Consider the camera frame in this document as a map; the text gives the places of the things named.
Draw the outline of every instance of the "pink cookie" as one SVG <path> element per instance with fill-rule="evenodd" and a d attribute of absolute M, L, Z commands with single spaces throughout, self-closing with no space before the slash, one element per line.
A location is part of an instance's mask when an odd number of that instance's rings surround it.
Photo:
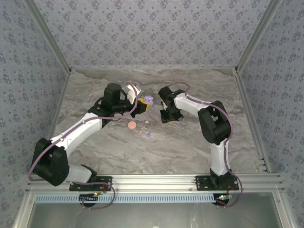
<path fill-rule="evenodd" d="M 134 121 L 130 121 L 128 123 L 128 128 L 134 130 L 136 128 L 136 123 Z"/>

